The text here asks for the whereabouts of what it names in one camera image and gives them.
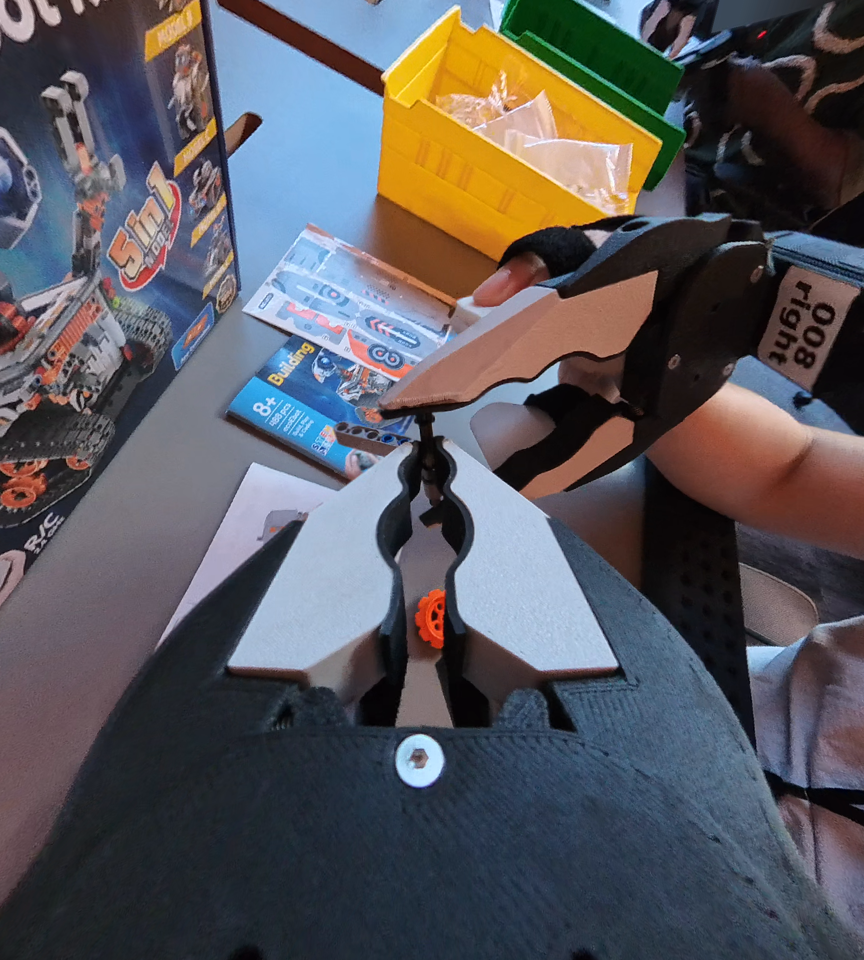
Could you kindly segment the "green plastic bin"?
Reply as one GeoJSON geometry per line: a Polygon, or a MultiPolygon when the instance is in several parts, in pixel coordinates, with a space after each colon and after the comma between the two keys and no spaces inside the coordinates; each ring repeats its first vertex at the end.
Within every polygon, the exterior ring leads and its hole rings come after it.
{"type": "Polygon", "coordinates": [[[656,136],[662,145],[644,188],[660,184],[685,138],[665,118],[680,66],[578,1],[510,1],[500,33],[656,136]]]}

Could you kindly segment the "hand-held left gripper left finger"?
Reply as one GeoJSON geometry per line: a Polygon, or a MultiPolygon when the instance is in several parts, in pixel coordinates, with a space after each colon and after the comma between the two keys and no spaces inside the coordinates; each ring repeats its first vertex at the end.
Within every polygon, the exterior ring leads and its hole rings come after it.
{"type": "Polygon", "coordinates": [[[333,690],[393,726],[408,648],[396,555],[412,535],[414,446],[404,443],[318,507],[250,618],[228,669],[333,690]]]}

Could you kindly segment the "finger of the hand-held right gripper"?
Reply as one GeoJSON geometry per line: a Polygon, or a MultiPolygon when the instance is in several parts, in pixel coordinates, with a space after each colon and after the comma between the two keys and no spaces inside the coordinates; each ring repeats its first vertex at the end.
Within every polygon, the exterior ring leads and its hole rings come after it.
{"type": "Polygon", "coordinates": [[[527,405],[493,405],[491,415],[491,469],[528,499],[582,484],[633,440],[617,405],[578,405],[558,422],[527,405]]]}
{"type": "Polygon", "coordinates": [[[622,354],[652,311],[656,280],[653,270],[565,299],[532,286],[413,368],[380,407],[390,413],[454,409],[496,385],[532,381],[573,354],[622,354]]]}

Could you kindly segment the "grey perforated brick beam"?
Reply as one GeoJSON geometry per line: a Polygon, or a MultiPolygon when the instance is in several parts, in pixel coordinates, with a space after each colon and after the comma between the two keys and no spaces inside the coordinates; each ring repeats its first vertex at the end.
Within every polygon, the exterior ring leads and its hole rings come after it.
{"type": "Polygon", "coordinates": [[[370,426],[340,421],[335,424],[338,442],[347,448],[365,451],[377,457],[385,457],[392,450],[412,440],[408,436],[396,434],[390,430],[376,429],[370,426]]]}

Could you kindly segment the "person's right hand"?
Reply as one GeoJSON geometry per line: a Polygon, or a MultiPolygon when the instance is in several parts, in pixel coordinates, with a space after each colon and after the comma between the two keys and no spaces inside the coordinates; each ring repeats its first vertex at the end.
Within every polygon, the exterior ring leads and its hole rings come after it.
{"type": "Polygon", "coordinates": [[[474,306],[490,308],[503,304],[518,292],[545,282],[550,274],[543,259],[534,253],[523,253],[500,266],[473,292],[474,306]]]}

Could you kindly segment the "person's white t-shirt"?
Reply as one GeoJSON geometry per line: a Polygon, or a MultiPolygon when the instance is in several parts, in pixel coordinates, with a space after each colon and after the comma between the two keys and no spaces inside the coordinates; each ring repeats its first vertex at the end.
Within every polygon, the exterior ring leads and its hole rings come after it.
{"type": "Polygon", "coordinates": [[[864,614],[748,653],[757,751],[807,872],[864,943],[864,614]]]}

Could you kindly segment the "orange gear wheel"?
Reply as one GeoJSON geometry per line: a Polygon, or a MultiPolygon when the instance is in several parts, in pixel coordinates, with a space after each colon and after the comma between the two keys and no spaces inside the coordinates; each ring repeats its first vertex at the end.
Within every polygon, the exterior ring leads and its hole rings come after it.
{"type": "Polygon", "coordinates": [[[414,615],[419,638],[437,650],[444,647],[445,612],[446,591],[438,587],[419,598],[414,615]]]}

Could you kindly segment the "grey chair seat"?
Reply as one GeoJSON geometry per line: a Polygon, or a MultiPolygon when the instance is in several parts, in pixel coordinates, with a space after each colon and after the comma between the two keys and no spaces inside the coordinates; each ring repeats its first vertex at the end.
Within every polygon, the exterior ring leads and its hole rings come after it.
{"type": "Polygon", "coordinates": [[[787,647],[819,624],[815,603],[801,590],[743,562],[739,575],[748,645],[787,647]]]}

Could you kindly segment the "black axle rod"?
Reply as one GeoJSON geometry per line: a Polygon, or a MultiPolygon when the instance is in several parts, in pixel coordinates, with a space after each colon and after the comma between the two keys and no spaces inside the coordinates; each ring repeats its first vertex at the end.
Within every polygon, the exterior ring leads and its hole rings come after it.
{"type": "Polygon", "coordinates": [[[419,519],[427,528],[441,523],[442,493],[438,475],[438,442],[435,437],[434,416],[431,413],[417,415],[419,452],[421,454],[421,478],[423,491],[430,503],[419,519]]]}

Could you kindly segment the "yellow plastic bin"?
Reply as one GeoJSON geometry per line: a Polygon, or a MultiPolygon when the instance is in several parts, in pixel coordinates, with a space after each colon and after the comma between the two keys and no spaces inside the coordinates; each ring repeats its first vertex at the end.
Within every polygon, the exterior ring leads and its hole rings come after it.
{"type": "Polygon", "coordinates": [[[490,27],[470,29],[452,6],[382,76],[378,192],[492,259],[525,234],[602,214],[439,108],[440,95],[485,96],[502,70],[529,99],[548,95],[562,134],[632,144],[632,202],[661,143],[490,27]]]}

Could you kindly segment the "blue kit manual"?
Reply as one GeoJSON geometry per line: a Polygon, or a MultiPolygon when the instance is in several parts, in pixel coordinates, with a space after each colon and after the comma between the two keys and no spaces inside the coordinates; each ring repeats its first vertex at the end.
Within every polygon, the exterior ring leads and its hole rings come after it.
{"type": "Polygon", "coordinates": [[[406,434],[411,417],[385,420],[378,408],[391,386],[389,378],[372,368],[294,335],[246,383],[228,414],[354,479],[377,457],[339,443],[335,426],[345,422],[406,434]]]}

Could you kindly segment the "clear plastic parts bag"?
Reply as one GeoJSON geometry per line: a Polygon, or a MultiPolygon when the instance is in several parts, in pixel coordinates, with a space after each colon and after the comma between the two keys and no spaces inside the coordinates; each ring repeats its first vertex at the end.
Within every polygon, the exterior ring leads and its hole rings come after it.
{"type": "Polygon", "coordinates": [[[526,101],[520,85],[507,71],[500,70],[486,95],[440,94],[436,97],[436,106],[452,119],[473,129],[509,114],[526,101]]]}
{"type": "Polygon", "coordinates": [[[630,212],[632,145],[561,138],[545,92],[474,131],[607,216],[630,212]]]}

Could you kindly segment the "grey desk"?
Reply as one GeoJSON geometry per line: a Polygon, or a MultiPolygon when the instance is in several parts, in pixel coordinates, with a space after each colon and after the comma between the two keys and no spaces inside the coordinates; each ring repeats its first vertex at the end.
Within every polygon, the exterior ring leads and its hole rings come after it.
{"type": "MultiPolygon", "coordinates": [[[[263,118],[229,161],[243,298],[307,223],[451,296],[492,262],[376,195],[380,99],[213,6],[222,114],[263,118]]],[[[278,330],[235,303],[0,609],[0,904],[154,650],[252,463],[340,479],[233,424],[278,330]]]]}

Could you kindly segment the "white open instruction booklet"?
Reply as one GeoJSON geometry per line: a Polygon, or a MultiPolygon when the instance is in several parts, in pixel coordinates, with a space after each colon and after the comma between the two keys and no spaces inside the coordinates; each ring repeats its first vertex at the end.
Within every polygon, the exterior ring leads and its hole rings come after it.
{"type": "Polygon", "coordinates": [[[194,606],[278,531],[290,522],[305,520],[336,492],[252,463],[160,642],[194,606]]]}

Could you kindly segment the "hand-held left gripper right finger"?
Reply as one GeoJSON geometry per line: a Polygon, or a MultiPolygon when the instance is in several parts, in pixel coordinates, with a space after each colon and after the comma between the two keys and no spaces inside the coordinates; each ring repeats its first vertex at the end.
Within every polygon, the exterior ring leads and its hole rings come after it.
{"type": "Polygon", "coordinates": [[[441,533],[456,554],[438,671],[455,726],[487,726],[515,690],[619,677],[550,519],[452,441],[436,447],[441,533]]]}

